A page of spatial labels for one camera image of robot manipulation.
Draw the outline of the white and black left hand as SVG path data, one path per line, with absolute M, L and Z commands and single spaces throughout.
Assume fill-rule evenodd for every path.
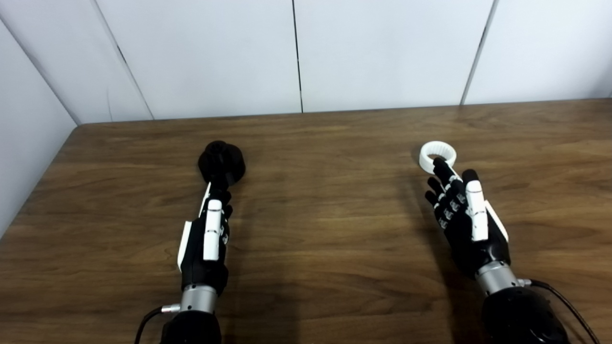
M 185 222 L 177 253 L 183 290 L 205 286 L 221 295 L 227 286 L 230 199 L 224 185 L 208 182 L 197 218 Z

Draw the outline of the white and black right hand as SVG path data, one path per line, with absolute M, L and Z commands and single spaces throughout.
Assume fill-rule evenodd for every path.
M 458 175 L 441 157 L 433 159 L 434 177 L 427 183 L 426 200 L 450 245 L 459 271 L 476 278 L 479 270 L 498 261 L 511 263 L 508 239 L 499 219 L 485 200 L 480 179 L 473 169 Z

